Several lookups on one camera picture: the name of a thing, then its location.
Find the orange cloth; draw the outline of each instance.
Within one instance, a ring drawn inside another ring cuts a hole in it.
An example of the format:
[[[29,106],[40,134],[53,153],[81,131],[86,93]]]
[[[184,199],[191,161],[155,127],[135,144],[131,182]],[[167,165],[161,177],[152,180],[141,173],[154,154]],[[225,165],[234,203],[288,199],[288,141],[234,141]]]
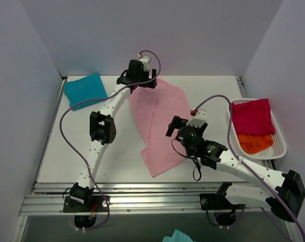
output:
[[[272,146],[274,141],[271,135],[238,135],[240,146],[247,154],[256,154]]]

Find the blue towel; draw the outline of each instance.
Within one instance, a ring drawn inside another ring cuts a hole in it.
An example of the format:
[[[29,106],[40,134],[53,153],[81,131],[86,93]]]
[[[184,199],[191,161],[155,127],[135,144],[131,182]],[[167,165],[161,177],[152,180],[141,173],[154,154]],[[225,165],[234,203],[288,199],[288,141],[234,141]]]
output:
[[[172,237],[164,237],[163,242],[194,242],[188,235],[175,230]]]
[[[99,74],[93,74],[77,81],[65,83],[64,93],[68,100],[70,100],[70,107],[89,99],[108,97]],[[73,108],[73,111],[98,102],[102,101],[84,103]]]

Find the metal frame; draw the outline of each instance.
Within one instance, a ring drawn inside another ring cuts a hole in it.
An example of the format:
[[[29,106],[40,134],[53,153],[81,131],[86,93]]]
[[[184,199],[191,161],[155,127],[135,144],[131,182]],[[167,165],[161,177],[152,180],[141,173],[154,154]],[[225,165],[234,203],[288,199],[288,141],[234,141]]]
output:
[[[57,107],[61,101],[63,84],[59,93]],[[242,97],[245,97],[241,78],[237,83]],[[262,161],[264,167],[272,169],[269,160]],[[199,194],[214,193],[222,183],[131,183],[131,184],[98,184],[104,193],[111,198],[111,214],[157,214],[157,213],[205,213],[201,210]],[[72,183],[35,183],[32,195],[26,195],[19,213],[12,241],[21,241],[28,216],[49,215],[85,215],[85,213],[63,213],[62,194]],[[247,211],[260,211],[257,208],[246,208]],[[301,241],[300,233],[294,223],[286,222],[289,236],[294,241]]]

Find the red cloth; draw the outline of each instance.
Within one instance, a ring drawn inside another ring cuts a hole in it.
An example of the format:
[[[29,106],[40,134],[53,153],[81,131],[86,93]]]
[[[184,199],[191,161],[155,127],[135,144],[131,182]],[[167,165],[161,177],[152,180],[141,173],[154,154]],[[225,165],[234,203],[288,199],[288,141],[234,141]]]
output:
[[[238,135],[274,135],[268,98],[232,104],[232,121]]]

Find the gray floor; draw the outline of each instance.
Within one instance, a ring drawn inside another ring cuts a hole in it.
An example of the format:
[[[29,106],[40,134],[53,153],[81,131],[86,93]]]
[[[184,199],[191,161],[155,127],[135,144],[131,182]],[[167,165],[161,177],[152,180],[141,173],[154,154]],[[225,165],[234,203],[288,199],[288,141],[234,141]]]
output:
[[[28,218],[23,242],[47,241],[162,241],[175,229],[189,235],[196,242],[284,242],[279,230],[262,212],[246,212],[230,230],[212,226],[206,215],[152,214],[113,215],[98,229],[76,233],[70,216],[32,216]]]

